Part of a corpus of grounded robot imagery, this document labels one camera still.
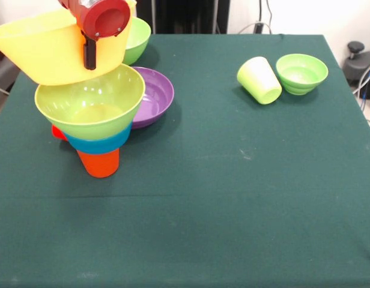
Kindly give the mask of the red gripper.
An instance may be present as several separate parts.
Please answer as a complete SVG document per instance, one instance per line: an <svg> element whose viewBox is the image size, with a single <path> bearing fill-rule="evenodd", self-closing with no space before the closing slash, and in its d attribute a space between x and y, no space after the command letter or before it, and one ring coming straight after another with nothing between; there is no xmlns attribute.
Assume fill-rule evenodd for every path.
<svg viewBox="0 0 370 288"><path fill-rule="evenodd" d="M99 38L117 36L130 20L130 7L123 0L59 0L73 15L86 36L83 64L87 70L96 69L96 42Z"/></svg>

